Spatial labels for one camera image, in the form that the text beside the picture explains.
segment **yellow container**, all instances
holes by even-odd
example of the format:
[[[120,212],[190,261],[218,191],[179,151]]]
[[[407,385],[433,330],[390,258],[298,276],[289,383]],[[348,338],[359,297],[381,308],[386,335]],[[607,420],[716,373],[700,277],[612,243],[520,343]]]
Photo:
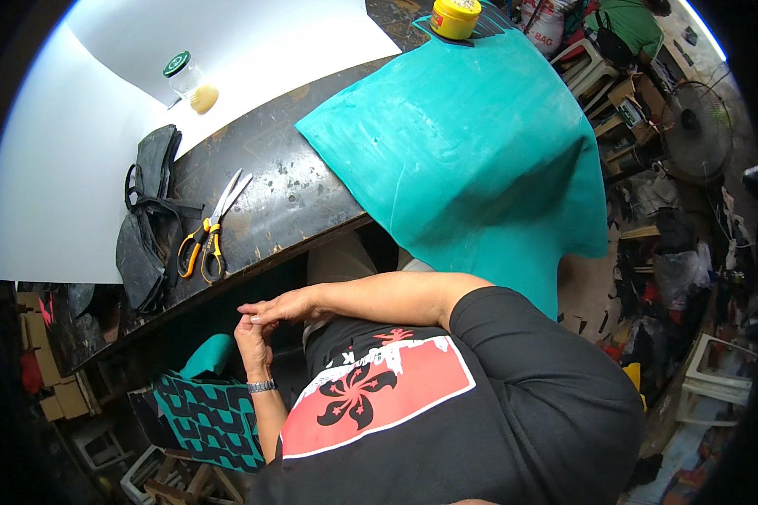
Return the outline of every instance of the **yellow container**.
[[[483,7],[478,0],[473,0],[470,7],[462,6],[466,3],[460,0],[435,0],[430,18],[434,32],[447,39],[468,39]]]

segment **pants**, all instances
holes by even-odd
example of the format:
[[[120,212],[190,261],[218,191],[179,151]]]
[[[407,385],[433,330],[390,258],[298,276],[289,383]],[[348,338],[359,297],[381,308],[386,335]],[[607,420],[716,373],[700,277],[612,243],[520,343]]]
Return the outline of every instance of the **pants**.
[[[420,259],[413,258],[409,252],[400,247],[396,271],[435,271],[435,269]],[[356,232],[351,232],[309,252],[306,284],[345,282],[375,276],[377,273],[374,262],[360,243],[360,238]],[[327,321],[305,323],[303,348],[306,348],[309,335],[326,324]]]

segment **metal watch strap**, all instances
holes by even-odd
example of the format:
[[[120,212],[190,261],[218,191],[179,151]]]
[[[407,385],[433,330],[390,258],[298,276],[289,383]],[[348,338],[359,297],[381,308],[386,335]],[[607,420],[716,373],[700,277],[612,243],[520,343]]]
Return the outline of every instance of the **metal watch strap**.
[[[247,389],[250,389],[251,393],[261,393],[262,391],[278,389],[278,386],[275,385],[275,379],[270,379],[267,382],[248,382]]]

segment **scissor blade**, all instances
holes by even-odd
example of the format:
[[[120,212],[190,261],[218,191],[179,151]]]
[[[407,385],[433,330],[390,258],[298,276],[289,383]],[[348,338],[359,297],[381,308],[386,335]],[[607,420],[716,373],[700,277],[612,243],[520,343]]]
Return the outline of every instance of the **scissor blade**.
[[[211,217],[222,217],[222,214],[224,214],[224,204],[227,202],[228,195],[230,194],[230,188],[238,181],[238,177],[242,174],[242,169],[238,169],[238,172],[236,172],[236,175],[232,177],[228,185],[224,188],[224,191],[219,196],[219,203],[216,204],[216,208],[213,209],[213,214],[211,214]]]
[[[228,195],[227,200],[224,201],[224,207],[222,208],[222,216],[224,216],[224,213],[228,211],[228,209],[233,205],[233,203],[236,201],[238,196],[244,191],[244,188],[247,187],[247,184],[250,183],[250,181],[253,180],[253,175],[248,174],[246,177],[244,177],[244,180],[236,185]]]

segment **red and white print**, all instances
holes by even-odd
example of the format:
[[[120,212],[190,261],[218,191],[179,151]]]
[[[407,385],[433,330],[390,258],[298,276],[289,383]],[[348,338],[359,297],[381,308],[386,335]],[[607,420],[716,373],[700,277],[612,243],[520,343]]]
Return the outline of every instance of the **red and white print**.
[[[383,343],[353,364],[323,370],[306,386],[281,430],[284,459],[393,428],[475,387],[448,335]]]

